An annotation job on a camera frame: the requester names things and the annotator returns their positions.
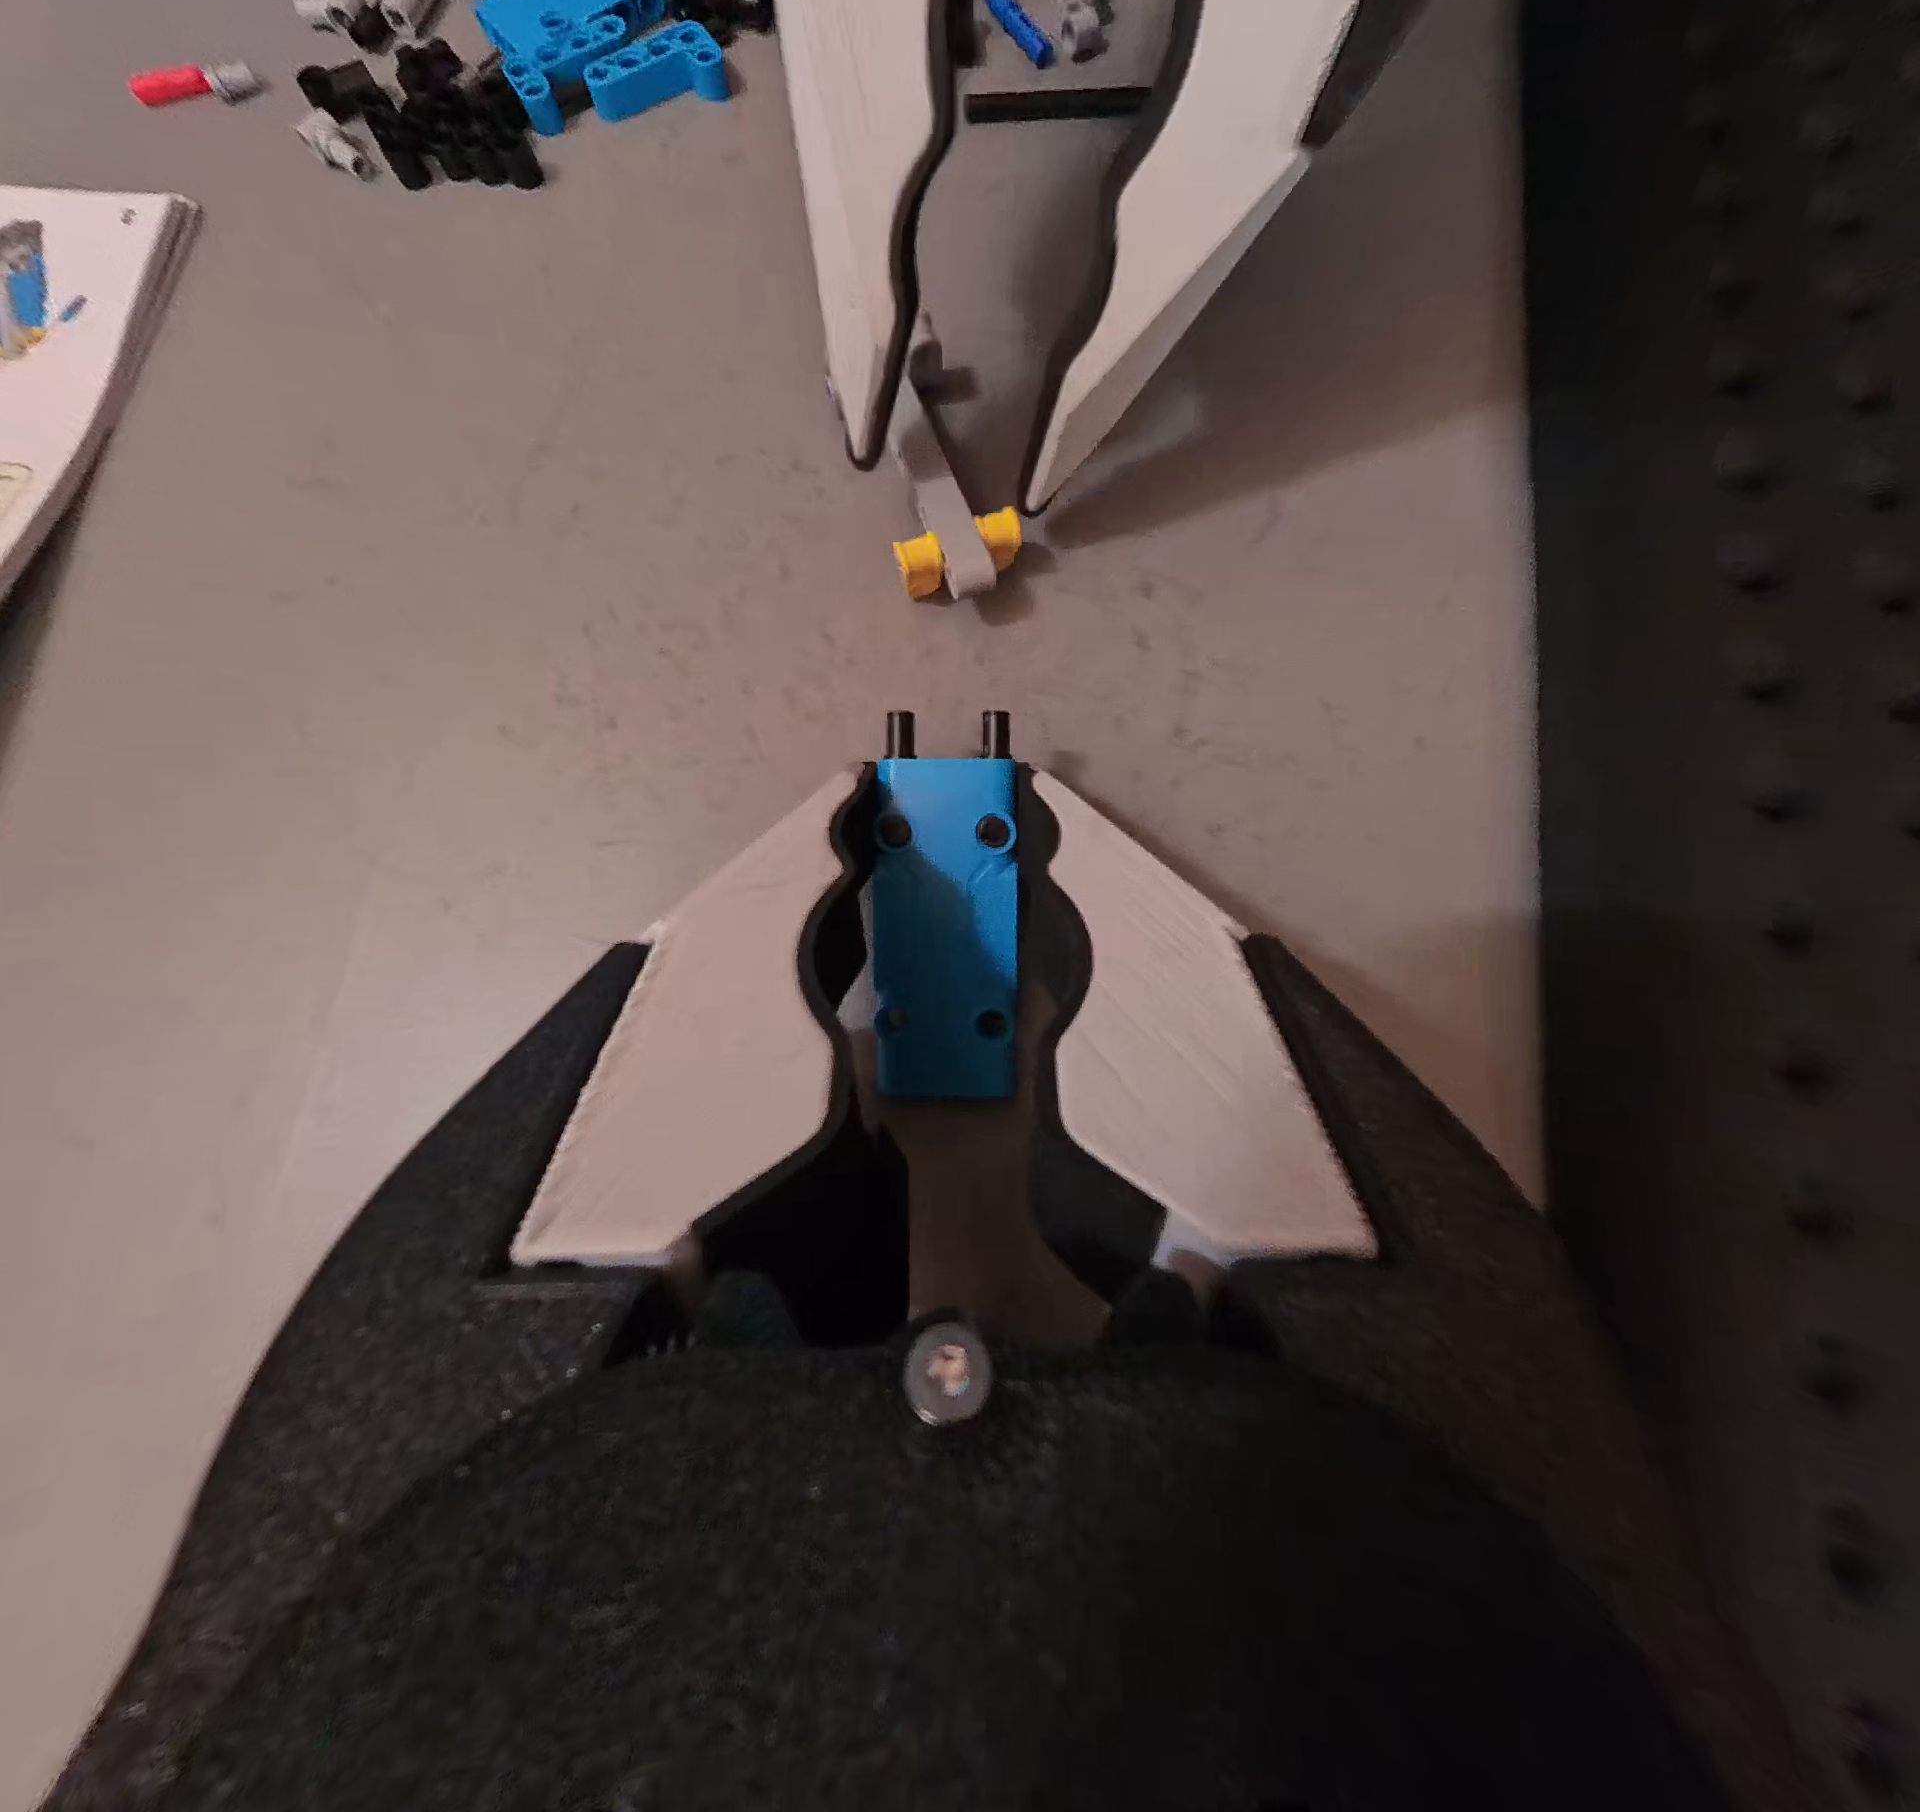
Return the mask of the long grey building beam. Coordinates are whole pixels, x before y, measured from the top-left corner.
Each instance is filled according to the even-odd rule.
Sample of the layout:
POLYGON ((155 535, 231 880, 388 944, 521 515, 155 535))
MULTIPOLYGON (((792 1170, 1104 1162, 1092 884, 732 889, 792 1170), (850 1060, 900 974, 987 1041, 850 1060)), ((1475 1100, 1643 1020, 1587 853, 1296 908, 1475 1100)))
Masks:
POLYGON ((943 592, 950 598, 979 598, 994 592, 1003 574, 995 577, 994 561, 974 525, 977 513, 955 475, 933 415, 907 381, 904 367, 888 434, 915 502, 918 533, 933 531, 943 542, 948 558, 943 592))

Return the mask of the long black axle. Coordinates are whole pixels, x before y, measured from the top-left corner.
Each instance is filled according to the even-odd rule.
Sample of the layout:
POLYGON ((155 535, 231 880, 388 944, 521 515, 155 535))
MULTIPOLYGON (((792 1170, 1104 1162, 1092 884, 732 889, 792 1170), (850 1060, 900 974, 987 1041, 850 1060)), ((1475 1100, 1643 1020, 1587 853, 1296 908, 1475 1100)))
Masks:
POLYGON ((1053 124, 1135 119, 1150 85, 975 90, 963 96, 965 124, 1053 124))

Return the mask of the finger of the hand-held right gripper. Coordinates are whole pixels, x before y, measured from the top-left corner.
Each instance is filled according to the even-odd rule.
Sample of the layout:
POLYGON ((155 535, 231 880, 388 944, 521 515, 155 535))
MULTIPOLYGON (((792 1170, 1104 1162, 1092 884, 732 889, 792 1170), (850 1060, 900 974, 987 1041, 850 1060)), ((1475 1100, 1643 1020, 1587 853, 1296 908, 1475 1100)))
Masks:
POLYGON ((1028 512, 1044 512, 1118 428, 1298 183, 1312 106, 1360 1, 1178 1, 1174 61, 1115 174, 1092 323, 1047 373, 1028 512))
POLYGON ((889 441, 920 312, 918 230, 956 111, 948 0, 775 0, 830 386, 851 463, 889 441))

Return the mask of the blue panel with black pins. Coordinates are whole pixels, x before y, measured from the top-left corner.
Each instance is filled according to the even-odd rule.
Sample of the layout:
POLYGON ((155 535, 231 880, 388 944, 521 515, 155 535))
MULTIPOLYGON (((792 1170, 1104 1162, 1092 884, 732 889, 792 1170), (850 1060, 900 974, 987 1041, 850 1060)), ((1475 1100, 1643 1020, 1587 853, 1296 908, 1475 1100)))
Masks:
POLYGON ((888 717, 869 880, 876 1085, 896 1100, 1000 1104, 1017 1092, 1018 766, 1012 721, 981 717, 974 757, 922 757, 888 717))

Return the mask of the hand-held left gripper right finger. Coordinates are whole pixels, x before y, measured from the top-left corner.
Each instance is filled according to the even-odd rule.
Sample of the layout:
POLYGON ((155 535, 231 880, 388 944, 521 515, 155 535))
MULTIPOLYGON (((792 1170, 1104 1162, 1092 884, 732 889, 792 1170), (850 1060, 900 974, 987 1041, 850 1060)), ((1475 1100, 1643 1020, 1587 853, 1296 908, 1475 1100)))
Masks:
POLYGON ((1379 1262, 1327 1074, 1290 1041, 1248 928, 1115 818, 1028 772, 1035 1057, 1030 1193, 1047 1249, 1104 1302, 1142 1271, 1379 1262))

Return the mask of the black perforated pad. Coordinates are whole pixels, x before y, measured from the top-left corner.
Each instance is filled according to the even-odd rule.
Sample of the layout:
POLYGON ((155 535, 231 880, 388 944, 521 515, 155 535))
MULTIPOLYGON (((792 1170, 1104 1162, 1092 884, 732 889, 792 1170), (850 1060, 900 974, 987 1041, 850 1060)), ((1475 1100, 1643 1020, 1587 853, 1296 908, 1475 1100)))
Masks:
POLYGON ((1763 1729, 1917 1807, 1919 0, 1521 0, 1548 1208, 1763 1729))

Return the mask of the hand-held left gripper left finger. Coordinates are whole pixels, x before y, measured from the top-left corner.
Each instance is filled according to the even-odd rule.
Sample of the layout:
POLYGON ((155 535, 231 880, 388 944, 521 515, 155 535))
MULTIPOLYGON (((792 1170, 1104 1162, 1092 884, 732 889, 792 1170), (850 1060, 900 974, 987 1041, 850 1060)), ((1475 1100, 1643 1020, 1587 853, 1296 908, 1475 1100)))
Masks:
POLYGON ((907 1319, 900 1152, 858 1108, 876 770, 839 769, 643 936, 635 983, 515 1226, 519 1271, 773 1281, 811 1344, 907 1319))

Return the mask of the instruction booklet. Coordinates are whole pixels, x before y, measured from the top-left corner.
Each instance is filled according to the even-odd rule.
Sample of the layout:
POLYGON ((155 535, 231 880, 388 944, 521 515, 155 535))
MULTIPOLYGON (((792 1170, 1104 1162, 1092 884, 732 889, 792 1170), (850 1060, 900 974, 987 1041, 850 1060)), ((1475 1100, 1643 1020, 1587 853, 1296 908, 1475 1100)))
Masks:
POLYGON ((3 592, 104 451, 200 207, 178 191, 3 188, 3 592))

